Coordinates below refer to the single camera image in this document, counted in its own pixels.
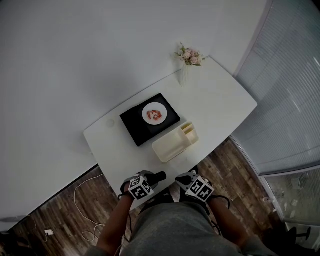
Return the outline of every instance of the black tray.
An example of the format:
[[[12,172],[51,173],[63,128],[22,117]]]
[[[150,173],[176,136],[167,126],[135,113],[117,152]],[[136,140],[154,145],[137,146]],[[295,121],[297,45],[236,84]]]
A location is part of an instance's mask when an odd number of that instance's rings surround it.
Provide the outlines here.
[[[163,123],[151,125],[146,123],[143,119],[142,111],[144,107],[152,102],[158,102],[165,106],[167,110],[167,116]],[[121,114],[120,117],[138,147],[180,121],[178,114],[175,112],[172,106],[170,106],[168,101],[161,93],[153,96],[140,105],[134,106],[125,113]]]

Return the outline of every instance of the wooden floor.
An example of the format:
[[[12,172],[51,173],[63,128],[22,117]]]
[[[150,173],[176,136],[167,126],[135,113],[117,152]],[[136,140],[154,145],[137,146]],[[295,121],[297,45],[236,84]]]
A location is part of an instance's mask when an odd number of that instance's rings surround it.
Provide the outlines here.
[[[214,152],[198,164],[199,174],[211,180],[218,195],[231,201],[230,210],[243,223],[249,234],[262,237],[264,232],[279,223],[273,205],[264,202],[268,197],[253,170],[230,139],[224,141]],[[88,242],[82,232],[93,232],[95,224],[81,216],[74,204],[74,192],[84,181],[102,174],[99,167],[63,190],[31,217],[16,225],[12,230],[19,237],[30,241],[37,255],[83,255],[97,239]],[[83,214],[96,223],[104,224],[116,207],[118,199],[104,176],[83,184],[76,191],[76,203]],[[133,226],[140,209],[130,213]],[[103,227],[96,229],[99,237]],[[45,240],[44,230],[52,229],[54,235]],[[91,240],[91,234],[84,234]]]

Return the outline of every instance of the white table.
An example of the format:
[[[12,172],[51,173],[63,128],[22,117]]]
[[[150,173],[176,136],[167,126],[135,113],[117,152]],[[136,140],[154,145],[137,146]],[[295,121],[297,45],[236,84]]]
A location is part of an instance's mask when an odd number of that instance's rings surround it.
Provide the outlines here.
[[[167,178],[159,183],[155,196],[209,155],[257,106],[246,90],[211,58],[204,61],[203,67],[192,70],[198,76],[192,86],[180,87],[180,71],[174,73],[128,99],[84,131],[96,161],[117,195],[123,181],[137,172],[164,171]],[[158,93],[162,93],[181,121],[137,147],[120,114]],[[162,163],[152,143],[186,121],[193,122],[199,141],[168,163]],[[135,200],[132,209],[149,199]]]

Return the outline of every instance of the food on plate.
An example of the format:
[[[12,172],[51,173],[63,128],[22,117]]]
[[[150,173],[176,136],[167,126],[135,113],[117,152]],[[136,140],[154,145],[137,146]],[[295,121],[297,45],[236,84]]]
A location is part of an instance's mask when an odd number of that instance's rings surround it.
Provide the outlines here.
[[[150,120],[153,119],[153,120],[155,120],[155,121],[158,121],[158,120],[162,117],[161,112],[158,111],[158,110],[148,111],[148,112],[146,113],[146,115],[148,116],[148,118],[149,118]]]

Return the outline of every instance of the black and white marker cube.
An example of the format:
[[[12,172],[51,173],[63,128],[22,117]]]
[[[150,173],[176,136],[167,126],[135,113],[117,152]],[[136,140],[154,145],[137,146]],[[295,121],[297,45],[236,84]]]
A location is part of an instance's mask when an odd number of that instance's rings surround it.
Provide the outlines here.
[[[145,198],[154,193],[153,189],[142,176],[130,181],[129,192],[137,200]]]
[[[214,188],[205,182],[201,176],[199,176],[191,185],[191,187],[185,192],[185,194],[205,202],[211,196],[213,191]]]

